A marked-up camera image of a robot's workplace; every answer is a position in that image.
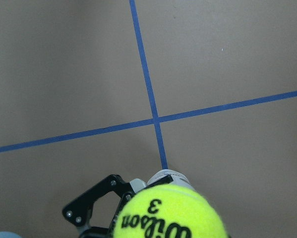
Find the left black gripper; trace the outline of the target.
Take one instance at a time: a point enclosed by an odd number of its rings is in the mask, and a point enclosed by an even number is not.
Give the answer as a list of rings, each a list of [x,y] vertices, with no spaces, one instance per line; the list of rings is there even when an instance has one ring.
[[[119,175],[109,175],[63,208],[64,218],[77,227],[79,238],[113,237],[113,227],[104,228],[89,224],[94,203],[109,192],[114,192],[120,197],[116,209],[116,214],[118,214],[127,202],[126,197],[131,198],[135,195],[136,180],[125,182]]]

